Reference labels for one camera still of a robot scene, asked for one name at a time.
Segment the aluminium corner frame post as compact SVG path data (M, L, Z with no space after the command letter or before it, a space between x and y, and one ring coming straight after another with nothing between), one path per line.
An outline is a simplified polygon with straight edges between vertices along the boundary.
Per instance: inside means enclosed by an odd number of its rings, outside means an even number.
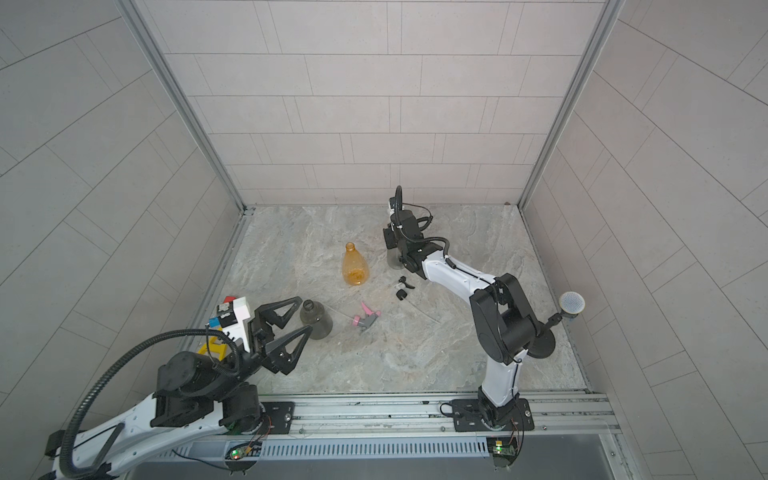
M159 45L152 36L136 2L131 0L116 0L115 4L125 20L129 31L157 75L161 86L176 108L182 123L185 125L203 156L221 180L225 190L233 199L235 205L239 208L239 211L244 213L247 210L246 204L243 202L243 199L235 187L230 175L227 173L220 156L216 152L207 133L204 131L203 125L192 108L190 101L182 91L163 52L160 50Z
M527 181L517 204L521 212L525 210L535 193L544 170L553 155L557 143L575 109L578 99L582 94L597 60L599 59L600 53L618 19L623 4L624 1L621 0L608 0L601 10L597 23L586 44L585 51L577 64L577 69L568 86L566 95L557 111L552 127L545 138L537 161L534 164L531 176Z

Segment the pink spray nozzle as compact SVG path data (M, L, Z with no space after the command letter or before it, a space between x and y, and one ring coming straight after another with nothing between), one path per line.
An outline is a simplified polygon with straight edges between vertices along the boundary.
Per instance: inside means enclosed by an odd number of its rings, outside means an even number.
M380 317L382 312L379 310L372 310L365 302L361 301L361 308L363 310L362 315L356 315L352 323L361 332L368 330Z

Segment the dark grey spray bottle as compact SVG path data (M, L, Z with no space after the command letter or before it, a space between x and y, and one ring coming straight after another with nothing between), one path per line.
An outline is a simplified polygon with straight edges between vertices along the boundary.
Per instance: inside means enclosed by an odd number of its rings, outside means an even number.
M333 320L324 305L318 301L307 299L302 303L300 319L304 325L312 327L310 338L321 340L326 338L333 329Z

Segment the clear grey spray bottle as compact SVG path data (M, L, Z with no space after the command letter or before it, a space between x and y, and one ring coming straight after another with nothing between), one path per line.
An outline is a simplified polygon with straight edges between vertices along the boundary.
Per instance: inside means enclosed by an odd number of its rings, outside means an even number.
M395 270L400 270L404 268L401 261L400 252L397 248L387 250L387 264L390 268Z

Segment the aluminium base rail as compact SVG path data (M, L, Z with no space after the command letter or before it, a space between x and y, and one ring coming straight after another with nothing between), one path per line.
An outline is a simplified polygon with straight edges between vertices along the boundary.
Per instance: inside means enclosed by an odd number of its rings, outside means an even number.
M490 458L499 467L537 440L597 441L617 463L621 428L603 394L579 390L525 394L504 427L481 419L469 393L266 395L269 433L254 446L243 435L186 440L162 449L154 462L198 461L246 471L258 462Z

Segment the black spray nozzle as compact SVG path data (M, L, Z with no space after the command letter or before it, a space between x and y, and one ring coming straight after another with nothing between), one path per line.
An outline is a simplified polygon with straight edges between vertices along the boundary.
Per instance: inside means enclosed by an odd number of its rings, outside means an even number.
M415 286L411 285L407 281L406 276L401 276L396 284L396 297L398 300L403 301L408 296L410 290L414 290Z

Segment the yellow triangular spray nozzle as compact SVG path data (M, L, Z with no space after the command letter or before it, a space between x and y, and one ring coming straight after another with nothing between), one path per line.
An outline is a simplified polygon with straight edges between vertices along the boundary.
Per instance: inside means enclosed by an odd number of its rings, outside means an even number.
M212 358L223 361L229 353L228 346L218 337L209 337L206 344L197 351L200 355L210 355Z

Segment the orange translucent spray bottle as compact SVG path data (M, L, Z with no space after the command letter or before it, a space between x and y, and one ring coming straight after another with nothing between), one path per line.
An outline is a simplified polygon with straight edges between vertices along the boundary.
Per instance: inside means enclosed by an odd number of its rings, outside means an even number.
M345 246L342 276L344 281L352 286L362 285L369 278L368 263L352 242Z

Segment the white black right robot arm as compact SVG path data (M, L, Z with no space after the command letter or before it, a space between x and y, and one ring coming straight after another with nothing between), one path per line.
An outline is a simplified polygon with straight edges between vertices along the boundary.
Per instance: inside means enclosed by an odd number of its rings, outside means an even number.
M469 305L478 341L487 354L478 392L480 415L490 429L505 427L517 407L523 361L554 353L551 326L537 319L516 277L494 277L452 259L447 240L424 236L421 225L428 220L416 218L409 210L391 207L389 216L385 243L389 250L398 251L399 262Z

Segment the aluminium corner frame post right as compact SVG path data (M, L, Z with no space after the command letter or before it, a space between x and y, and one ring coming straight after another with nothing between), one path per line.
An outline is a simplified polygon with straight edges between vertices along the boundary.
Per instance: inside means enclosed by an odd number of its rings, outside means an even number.
M557 111L552 127L545 138L537 161L534 164L531 176L527 181L517 204L521 212L525 210L535 193L544 170L553 155L557 143L575 109L578 99L582 94L597 60L599 59L600 53L618 19L623 4L624 1L621 0L608 0L601 10L597 23L586 44L585 51L577 64L577 69L568 86L566 95Z

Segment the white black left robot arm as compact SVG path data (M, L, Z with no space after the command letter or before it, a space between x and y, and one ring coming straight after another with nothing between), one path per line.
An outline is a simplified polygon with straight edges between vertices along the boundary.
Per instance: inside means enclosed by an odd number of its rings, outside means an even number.
M155 335L122 355L94 383L69 424L52 433L45 454L53 462L48 479L115 479L140 463L195 439L234 435L241 442L219 467L246 471L269 435L290 431L295 405L267 402L250 383L261 369L290 374L310 339L304 325L282 337L275 332L303 305L299 297L250 307L244 297L219 304L197 329ZM182 337L202 337L202 351L184 350L157 371L153 393L127 411L85 430L83 421L99 394L130 361L150 347Z

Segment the aluminium corner frame post left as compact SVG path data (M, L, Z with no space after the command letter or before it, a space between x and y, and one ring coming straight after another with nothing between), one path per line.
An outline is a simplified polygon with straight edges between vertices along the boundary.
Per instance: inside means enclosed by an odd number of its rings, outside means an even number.
M230 175L227 173L220 156L216 152L207 133L204 131L203 125L192 108L190 101L182 91L163 52L160 50L159 45L152 36L136 2L131 0L116 0L115 4L125 20L129 31L157 75L161 86L176 108L182 123L185 125L203 156L221 180L225 190L233 199L235 205L239 208L239 211L244 213L247 210L246 204L243 202L243 199L235 187Z

